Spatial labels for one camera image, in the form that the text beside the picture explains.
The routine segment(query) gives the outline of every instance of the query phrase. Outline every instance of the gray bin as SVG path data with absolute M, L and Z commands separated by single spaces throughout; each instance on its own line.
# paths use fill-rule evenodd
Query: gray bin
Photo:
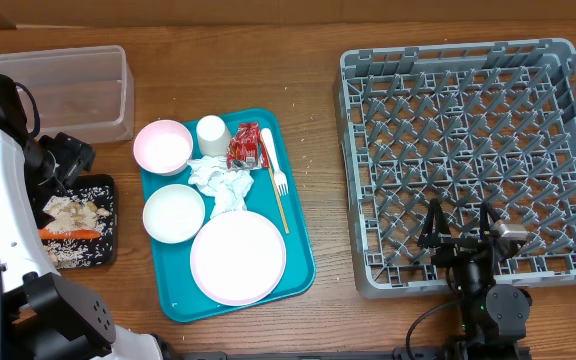
M 357 290 L 448 293 L 418 248 L 430 199 L 454 236 L 488 200 L 530 231 L 498 283 L 576 284 L 576 52 L 563 39 L 351 50 L 335 86 Z

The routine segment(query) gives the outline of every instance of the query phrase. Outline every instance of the clear container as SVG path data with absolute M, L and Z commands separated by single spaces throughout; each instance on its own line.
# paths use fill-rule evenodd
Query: clear container
M 32 93 L 40 135 L 64 132 L 90 144 L 132 139 L 135 85 L 121 46 L 3 54 L 0 74 Z M 31 130 L 32 104 L 18 91 Z

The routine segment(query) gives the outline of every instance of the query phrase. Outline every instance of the dish rack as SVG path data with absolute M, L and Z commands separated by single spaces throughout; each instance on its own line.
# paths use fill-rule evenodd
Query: dish rack
M 416 244 L 441 201 L 453 236 L 479 204 L 530 232 L 496 267 L 515 286 L 576 284 L 576 52 L 563 39 L 351 50 L 335 89 L 355 284 L 447 293 Z

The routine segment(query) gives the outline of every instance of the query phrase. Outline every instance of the white cup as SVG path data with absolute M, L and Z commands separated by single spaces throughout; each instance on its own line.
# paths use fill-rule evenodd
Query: white cup
M 230 131 L 219 116 L 204 116 L 197 124 L 199 150 L 204 156 L 226 156 L 231 138 Z

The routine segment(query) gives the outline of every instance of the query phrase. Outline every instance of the red wrapper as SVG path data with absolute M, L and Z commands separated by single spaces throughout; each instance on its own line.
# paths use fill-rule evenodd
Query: red wrapper
M 226 163 L 232 170 L 268 168 L 258 123 L 239 124 L 237 133 L 230 140 Z

